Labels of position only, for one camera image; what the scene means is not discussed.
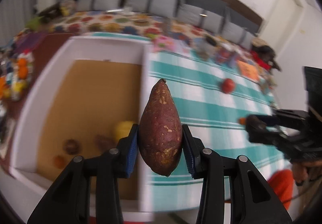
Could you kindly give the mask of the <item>person's hand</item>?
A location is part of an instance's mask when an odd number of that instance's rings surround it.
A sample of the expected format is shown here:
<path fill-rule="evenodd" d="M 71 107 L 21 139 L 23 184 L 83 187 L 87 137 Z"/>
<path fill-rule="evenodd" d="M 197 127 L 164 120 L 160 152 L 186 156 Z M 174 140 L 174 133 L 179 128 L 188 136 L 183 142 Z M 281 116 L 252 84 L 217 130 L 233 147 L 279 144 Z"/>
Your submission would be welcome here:
<path fill-rule="evenodd" d="M 321 160 L 293 162 L 293 178 L 297 186 L 302 186 L 305 181 L 315 181 L 321 178 Z"/>

